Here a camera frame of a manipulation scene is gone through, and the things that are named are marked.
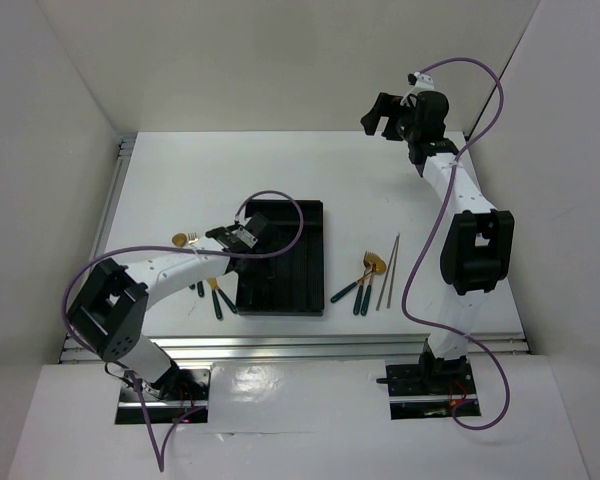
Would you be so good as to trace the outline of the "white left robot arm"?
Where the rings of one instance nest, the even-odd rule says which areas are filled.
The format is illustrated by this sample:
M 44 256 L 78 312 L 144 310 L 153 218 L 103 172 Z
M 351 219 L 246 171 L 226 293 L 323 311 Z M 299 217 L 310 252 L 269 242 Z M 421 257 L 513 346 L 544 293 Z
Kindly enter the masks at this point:
M 145 315 L 167 297 L 212 277 L 248 270 L 286 252 L 240 239 L 202 238 L 182 248 L 127 247 L 88 266 L 89 276 L 63 305 L 70 336 L 100 360 L 117 363 L 156 399 L 172 396 L 190 377 L 143 333 Z

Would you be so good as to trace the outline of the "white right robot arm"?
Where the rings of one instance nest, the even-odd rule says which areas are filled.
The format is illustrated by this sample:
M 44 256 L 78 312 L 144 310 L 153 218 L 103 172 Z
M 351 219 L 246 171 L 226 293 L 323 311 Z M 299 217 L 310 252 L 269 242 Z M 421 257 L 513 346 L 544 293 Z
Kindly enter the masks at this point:
M 385 380 L 400 391 L 415 386 L 436 395 L 453 391 L 468 373 L 468 336 L 488 293 L 508 274 L 515 225 L 513 215 L 489 202 L 461 164 L 459 148 L 445 136 L 448 111 L 447 97 L 433 90 L 406 97 L 380 93 L 361 119 L 367 135 L 385 119 L 383 137 L 407 143 L 410 162 L 450 218 L 440 253 L 447 290 L 439 318 L 417 366 Z

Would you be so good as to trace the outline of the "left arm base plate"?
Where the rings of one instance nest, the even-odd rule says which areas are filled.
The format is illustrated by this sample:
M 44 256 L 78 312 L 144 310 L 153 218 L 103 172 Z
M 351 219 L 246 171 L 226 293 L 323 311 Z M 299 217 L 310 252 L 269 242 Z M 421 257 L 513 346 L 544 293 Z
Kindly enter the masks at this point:
M 175 423 L 184 414 L 190 413 L 183 422 L 202 424 L 208 421 L 208 400 L 211 387 L 209 368 L 186 369 L 182 373 L 185 380 L 179 381 L 164 398 L 159 392 L 142 382 L 142 395 L 133 388 L 127 373 L 122 376 L 118 405 L 115 415 L 116 425 L 140 425 L 144 423 L 140 398 L 144 399 L 152 424 Z

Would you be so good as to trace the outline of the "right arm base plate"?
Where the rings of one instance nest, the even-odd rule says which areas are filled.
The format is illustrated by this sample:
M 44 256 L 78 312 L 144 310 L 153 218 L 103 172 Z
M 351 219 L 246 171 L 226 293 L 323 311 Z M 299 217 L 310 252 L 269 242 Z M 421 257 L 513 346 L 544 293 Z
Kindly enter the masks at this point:
M 387 389 L 392 420 L 451 418 L 481 415 L 470 365 L 459 374 L 426 380 L 416 364 L 394 364 L 375 382 Z

